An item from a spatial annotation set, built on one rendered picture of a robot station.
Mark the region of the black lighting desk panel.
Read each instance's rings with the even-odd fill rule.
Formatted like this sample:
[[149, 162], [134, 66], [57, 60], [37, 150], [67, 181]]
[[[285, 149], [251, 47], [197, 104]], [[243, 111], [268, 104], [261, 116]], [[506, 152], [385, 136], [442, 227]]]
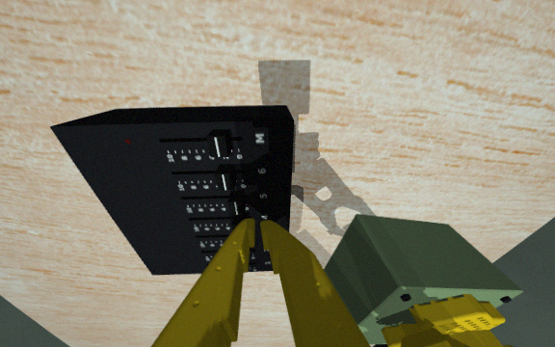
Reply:
[[202, 274], [248, 218], [249, 272], [273, 271], [260, 222], [289, 232], [287, 105], [114, 109], [50, 128], [152, 275]]

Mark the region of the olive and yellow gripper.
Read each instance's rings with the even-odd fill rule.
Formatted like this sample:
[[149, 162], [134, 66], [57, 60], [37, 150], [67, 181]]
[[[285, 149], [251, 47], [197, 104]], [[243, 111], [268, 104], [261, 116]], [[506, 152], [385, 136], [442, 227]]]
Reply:
[[[315, 254], [285, 228], [261, 221], [279, 274], [296, 347], [371, 347]], [[255, 221], [229, 234], [151, 347], [231, 347], [238, 339], [244, 273]]]

